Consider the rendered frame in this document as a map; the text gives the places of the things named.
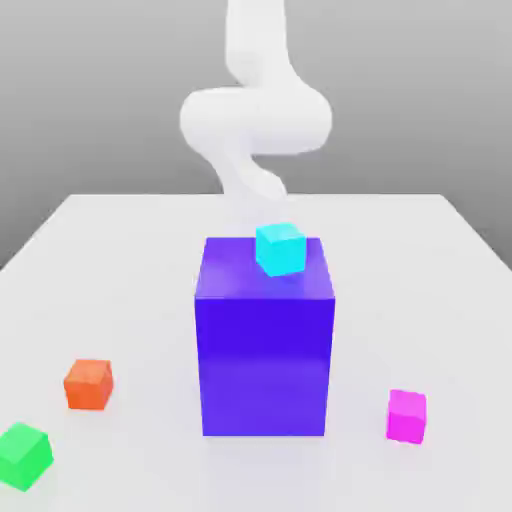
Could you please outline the small cyan cube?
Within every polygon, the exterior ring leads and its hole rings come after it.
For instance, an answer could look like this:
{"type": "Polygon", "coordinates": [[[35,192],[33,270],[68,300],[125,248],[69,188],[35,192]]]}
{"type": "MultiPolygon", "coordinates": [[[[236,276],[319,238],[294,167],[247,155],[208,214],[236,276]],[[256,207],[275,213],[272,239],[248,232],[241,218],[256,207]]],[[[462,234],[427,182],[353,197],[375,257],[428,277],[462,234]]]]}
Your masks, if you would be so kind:
{"type": "Polygon", "coordinates": [[[303,272],[306,253],[306,236],[295,224],[284,222],[256,229],[256,262],[270,277],[303,272]]]}

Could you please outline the small orange cube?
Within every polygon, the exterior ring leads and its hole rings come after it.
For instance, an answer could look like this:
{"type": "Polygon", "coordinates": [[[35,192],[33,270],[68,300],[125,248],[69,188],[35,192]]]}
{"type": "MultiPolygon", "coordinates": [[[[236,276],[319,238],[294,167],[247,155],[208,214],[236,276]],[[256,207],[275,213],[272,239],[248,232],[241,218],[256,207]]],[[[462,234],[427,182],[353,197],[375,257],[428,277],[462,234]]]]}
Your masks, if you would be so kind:
{"type": "Polygon", "coordinates": [[[109,360],[77,359],[64,378],[68,407],[104,410],[114,387],[109,360]]]}

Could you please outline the small magenta cube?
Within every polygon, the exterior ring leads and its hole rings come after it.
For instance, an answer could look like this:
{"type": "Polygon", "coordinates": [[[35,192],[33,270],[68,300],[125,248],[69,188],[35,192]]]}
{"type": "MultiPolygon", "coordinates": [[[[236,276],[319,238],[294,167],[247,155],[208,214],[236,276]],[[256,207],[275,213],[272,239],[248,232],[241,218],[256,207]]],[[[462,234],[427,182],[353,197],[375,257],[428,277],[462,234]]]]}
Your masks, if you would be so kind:
{"type": "Polygon", "coordinates": [[[392,389],[387,410],[386,437],[421,444],[427,423],[427,400],[422,393],[392,389]]]}

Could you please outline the small green cube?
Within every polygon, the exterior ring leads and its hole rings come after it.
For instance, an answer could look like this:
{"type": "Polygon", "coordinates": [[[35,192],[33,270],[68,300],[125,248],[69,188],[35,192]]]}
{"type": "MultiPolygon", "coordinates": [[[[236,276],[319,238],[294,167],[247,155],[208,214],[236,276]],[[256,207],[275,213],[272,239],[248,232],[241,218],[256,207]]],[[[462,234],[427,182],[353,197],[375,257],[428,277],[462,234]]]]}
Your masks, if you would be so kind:
{"type": "Polygon", "coordinates": [[[0,482],[27,491],[54,461],[48,434],[17,422],[0,436],[0,482]]]}

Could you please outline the large purple box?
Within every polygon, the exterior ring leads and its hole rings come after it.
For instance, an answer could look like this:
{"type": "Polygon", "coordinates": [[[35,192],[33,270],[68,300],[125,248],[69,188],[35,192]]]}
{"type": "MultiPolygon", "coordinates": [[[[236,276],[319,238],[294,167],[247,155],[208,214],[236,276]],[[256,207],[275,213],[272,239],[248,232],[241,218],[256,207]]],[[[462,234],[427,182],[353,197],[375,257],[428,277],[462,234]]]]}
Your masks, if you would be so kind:
{"type": "Polygon", "coordinates": [[[325,432],[335,294],[319,239],[270,277],[252,238],[207,238],[194,297],[206,436],[325,432]]]}

